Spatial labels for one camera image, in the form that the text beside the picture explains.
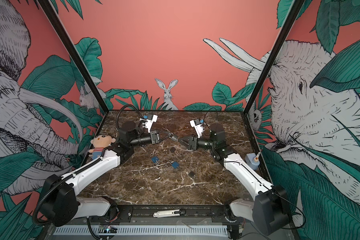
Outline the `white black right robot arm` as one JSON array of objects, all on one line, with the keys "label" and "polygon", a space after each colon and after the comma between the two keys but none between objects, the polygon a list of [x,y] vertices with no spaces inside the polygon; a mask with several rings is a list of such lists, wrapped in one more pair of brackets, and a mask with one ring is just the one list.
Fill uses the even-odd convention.
[{"label": "white black right robot arm", "polygon": [[208,150],[214,160],[230,171],[247,189],[253,202],[243,199],[229,204],[233,216],[252,221],[259,231],[268,236],[292,221],[292,213],[286,190],[274,186],[252,169],[239,153],[227,144],[224,127],[221,124],[210,125],[210,134],[203,136],[204,123],[191,120],[196,135],[179,138],[177,141],[188,150]]}]

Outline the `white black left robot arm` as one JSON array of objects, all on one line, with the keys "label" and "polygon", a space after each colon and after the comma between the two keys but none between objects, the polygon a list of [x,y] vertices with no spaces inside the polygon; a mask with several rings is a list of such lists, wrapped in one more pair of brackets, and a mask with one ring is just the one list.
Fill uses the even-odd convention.
[{"label": "white black left robot arm", "polygon": [[32,215],[33,223],[37,226],[52,223],[61,227],[73,219],[106,215],[115,220],[119,213],[112,199],[80,198],[79,194],[103,174],[125,163],[134,154],[135,146],[162,142],[160,131],[152,130],[154,122],[156,120],[147,118],[142,118],[138,125],[126,122],[118,128],[116,139],[104,134],[94,137],[89,163],[62,176],[51,175],[45,180]]}]

